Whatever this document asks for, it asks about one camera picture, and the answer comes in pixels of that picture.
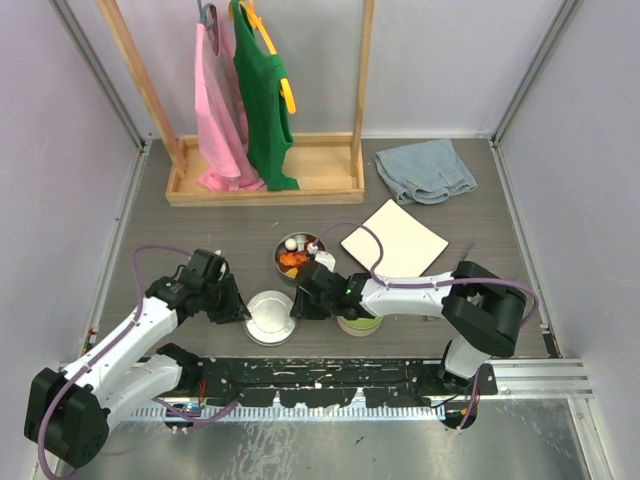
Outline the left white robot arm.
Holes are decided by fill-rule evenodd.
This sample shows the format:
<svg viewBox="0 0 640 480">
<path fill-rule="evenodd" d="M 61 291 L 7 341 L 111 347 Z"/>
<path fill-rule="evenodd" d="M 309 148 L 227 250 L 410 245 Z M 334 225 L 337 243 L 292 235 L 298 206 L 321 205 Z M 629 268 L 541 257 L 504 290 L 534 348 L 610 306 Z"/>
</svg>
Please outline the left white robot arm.
<svg viewBox="0 0 640 480">
<path fill-rule="evenodd" d="M 36 444 L 49 479 L 55 474 L 48 455 L 81 468 L 134 410 L 166 392 L 188 396 L 201 387 L 201 360 L 175 344 L 142 362 L 156 342 L 200 313 L 216 324 L 250 316 L 227 260 L 208 250 L 189 253 L 174 274 L 136 292 L 136 307 L 101 342 L 63 369 L 45 368 L 32 380 L 24 435 Z"/>
</svg>

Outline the yellow food piece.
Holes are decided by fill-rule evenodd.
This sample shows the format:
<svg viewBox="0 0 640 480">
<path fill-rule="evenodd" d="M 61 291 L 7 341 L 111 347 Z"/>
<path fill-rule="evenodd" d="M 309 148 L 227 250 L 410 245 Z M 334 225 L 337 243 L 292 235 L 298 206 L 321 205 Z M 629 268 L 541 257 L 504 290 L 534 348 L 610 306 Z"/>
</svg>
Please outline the yellow food piece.
<svg viewBox="0 0 640 480">
<path fill-rule="evenodd" d="M 295 279 L 298 274 L 298 268 L 291 268 L 285 272 L 285 275 L 291 279 Z"/>
</svg>

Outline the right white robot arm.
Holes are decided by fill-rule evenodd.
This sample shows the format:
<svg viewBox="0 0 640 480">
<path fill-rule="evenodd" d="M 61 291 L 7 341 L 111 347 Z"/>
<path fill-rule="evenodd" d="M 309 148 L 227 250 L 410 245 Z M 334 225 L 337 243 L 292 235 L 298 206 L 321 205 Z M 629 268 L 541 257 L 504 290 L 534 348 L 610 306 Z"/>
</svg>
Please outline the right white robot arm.
<svg viewBox="0 0 640 480">
<path fill-rule="evenodd" d="M 502 280 L 480 265 L 462 261 L 431 277 L 389 278 L 372 273 L 343 277 L 311 261 L 296 279 L 290 315 L 296 320 L 348 321 L 393 315 L 446 320 L 458 336 L 445 347 L 438 379 L 459 394 L 490 358 L 515 353 L 527 305 L 524 288 Z"/>
</svg>

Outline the large round steel tin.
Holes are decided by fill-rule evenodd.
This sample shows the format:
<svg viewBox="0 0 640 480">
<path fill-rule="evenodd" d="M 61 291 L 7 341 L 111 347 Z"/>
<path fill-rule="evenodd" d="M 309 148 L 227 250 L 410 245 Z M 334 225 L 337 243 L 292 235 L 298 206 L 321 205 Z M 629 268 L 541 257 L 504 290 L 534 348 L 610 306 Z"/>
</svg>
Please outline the large round steel tin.
<svg viewBox="0 0 640 480">
<path fill-rule="evenodd" d="M 297 241 L 298 249 L 296 251 L 288 251 L 285 248 L 285 241 L 287 239 L 289 239 L 289 238 L 294 238 Z M 308 251 L 308 247 L 314 242 L 317 243 L 317 248 L 318 248 L 319 251 L 325 251 L 326 250 L 326 248 L 324 246 L 324 243 L 322 241 L 320 241 L 317 236 L 315 236 L 315 235 L 313 235 L 311 233 L 308 233 L 308 232 L 294 232 L 294 233 L 291 233 L 291 234 L 285 236 L 276 245 L 275 250 L 274 250 L 274 255 L 273 255 L 275 268 L 276 268 L 276 271 L 279 273 L 279 275 L 281 277 L 283 277 L 284 279 L 286 279 L 286 280 L 289 280 L 289 281 L 293 281 L 294 280 L 294 279 L 291 279 L 291 278 L 289 278 L 289 277 L 287 277 L 285 275 L 285 272 L 287 270 L 289 270 L 289 269 L 284 269 L 279 265 L 278 257 L 279 257 L 280 254 L 282 254 L 284 252 L 302 252 L 302 251 L 304 251 L 309 256 L 309 261 L 306 263 L 306 264 L 308 264 L 311 261 L 311 258 L 312 258 L 312 255 Z"/>
</svg>

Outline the orange food piece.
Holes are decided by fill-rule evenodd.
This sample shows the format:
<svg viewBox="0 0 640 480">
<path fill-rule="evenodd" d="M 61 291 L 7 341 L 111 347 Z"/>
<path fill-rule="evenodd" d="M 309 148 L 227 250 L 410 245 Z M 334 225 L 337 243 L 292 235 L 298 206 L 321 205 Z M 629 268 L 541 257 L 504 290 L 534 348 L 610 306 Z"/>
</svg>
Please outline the orange food piece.
<svg viewBox="0 0 640 480">
<path fill-rule="evenodd" d="M 299 268 L 309 261 L 309 256 L 302 252 L 284 252 L 279 255 L 279 265 L 284 269 Z"/>
</svg>

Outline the small steel bowl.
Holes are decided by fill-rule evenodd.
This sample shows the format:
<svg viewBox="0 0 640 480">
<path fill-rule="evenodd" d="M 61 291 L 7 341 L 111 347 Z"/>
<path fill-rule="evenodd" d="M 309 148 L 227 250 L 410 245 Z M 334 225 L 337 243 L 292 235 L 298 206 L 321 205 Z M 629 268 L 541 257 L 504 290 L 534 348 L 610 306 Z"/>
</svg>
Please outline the small steel bowl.
<svg viewBox="0 0 640 480">
<path fill-rule="evenodd" d="M 346 334 L 352 337 L 362 338 L 362 337 L 367 337 L 374 334 L 380 328 L 382 322 L 375 329 L 371 329 L 371 330 L 355 330 L 355 329 L 349 328 L 348 326 L 344 325 L 338 320 L 337 320 L 337 324 Z"/>
</svg>

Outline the green round lid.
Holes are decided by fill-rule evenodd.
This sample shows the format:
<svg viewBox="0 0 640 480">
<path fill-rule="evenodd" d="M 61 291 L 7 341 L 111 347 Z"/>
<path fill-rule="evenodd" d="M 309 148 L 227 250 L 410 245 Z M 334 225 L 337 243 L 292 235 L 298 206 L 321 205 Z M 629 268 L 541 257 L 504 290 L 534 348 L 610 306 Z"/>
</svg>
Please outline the green round lid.
<svg viewBox="0 0 640 480">
<path fill-rule="evenodd" d="M 355 330 L 371 330 L 375 329 L 383 320 L 382 317 L 360 317 L 356 319 L 347 319 L 343 316 L 338 316 L 337 320 Z"/>
</svg>

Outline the round steel lid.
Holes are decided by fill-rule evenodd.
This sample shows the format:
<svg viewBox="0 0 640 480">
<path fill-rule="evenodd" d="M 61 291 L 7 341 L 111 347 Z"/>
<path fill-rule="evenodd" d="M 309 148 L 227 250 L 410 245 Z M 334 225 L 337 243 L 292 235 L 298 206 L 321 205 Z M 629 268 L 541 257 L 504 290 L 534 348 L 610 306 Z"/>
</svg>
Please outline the round steel lid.
<svg viewBox="0 0 640 480">
<path fill-rule="evenodd" d="M 297 321 L 291 316 L 293 300 L 283 292 L 265 290 L 247 304 L 250 319 L 244 322 L 249 338 L 262 346 L 286 343 L 295 333 Z"/>
</svg>

